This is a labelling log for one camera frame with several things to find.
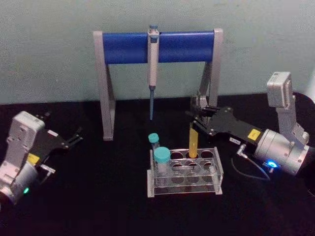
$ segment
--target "blue cylindrical bar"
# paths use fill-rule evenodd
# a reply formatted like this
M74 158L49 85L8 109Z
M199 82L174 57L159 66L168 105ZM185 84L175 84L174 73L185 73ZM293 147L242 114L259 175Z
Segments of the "blue cylindrical bar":
M147 33L104 33L106 64L148 62ZM212 61L214 32L161 32L159 57L161 62Z

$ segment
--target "green led light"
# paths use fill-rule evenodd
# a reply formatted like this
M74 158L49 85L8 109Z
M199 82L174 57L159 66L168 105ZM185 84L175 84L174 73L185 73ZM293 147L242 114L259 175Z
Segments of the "green led light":
M26 189L24 189L24 192L23 192L23 193L24 193L24 194L27 194L27 193L29 192L29 190L30 190L29 188L26 188Z

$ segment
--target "yellow strip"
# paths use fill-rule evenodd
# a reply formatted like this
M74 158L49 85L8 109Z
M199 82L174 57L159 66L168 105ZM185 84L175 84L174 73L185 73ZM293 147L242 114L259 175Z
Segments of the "yellow strip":
M258 136L260 135L260 131L256 129L252 129L250 134L247 136L249 139L256 141Z
M189 157L196 158L198 149L198 132L192 128L192 123L190 124L189 130Z
M29 153L28 155L28 162L30 162L33 165L36 165L36 163L39 161L39 157L35 156L34 154Z

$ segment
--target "white label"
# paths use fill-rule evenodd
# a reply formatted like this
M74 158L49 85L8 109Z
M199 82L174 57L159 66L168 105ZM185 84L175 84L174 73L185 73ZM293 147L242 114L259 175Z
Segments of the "white label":
M238 141L238 140L236 140L236 139L233 139L232 137L230 138L230 141L231 141L232 143L237 144L237 145L241 144L240 141Z
M47 133L49 133L49 134L51 134L52 136L55 136L55 137L58 136L58 134L56 132L52 131L52 130L48 130Z

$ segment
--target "test tube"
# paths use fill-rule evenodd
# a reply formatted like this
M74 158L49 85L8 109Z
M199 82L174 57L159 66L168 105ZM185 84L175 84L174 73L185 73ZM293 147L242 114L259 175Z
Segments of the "test tube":
M154 160L157 163L159 173L167 172L167 162L171 159L171 151L167 147L158 147L153 152Z
M189 129L189 157L196 158L198 150L198 132L192 128L192 123L190 123Z
M148 136L149 142L152 145L152 150L154 151L156 148L159 147L159 138L157 133L152 133Z

